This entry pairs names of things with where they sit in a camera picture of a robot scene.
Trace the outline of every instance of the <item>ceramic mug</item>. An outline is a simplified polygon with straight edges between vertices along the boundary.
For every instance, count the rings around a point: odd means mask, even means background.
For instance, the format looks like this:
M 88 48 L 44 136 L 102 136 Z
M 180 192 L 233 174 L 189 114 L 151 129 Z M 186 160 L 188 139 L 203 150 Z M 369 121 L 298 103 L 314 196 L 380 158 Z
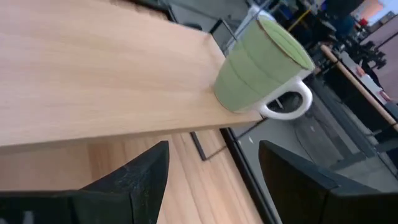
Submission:
M 274 119 L 295 119 L 312 104 L 303 79 L 315 65 L 305 49 L 283 27 L 258 16 L 246 27 L 217 76 L 214 91 L 230 111 L 255 109 Z M 267 104 L 289 91 L 302 95 L 303 103 L 291 113 L 278 113 Z

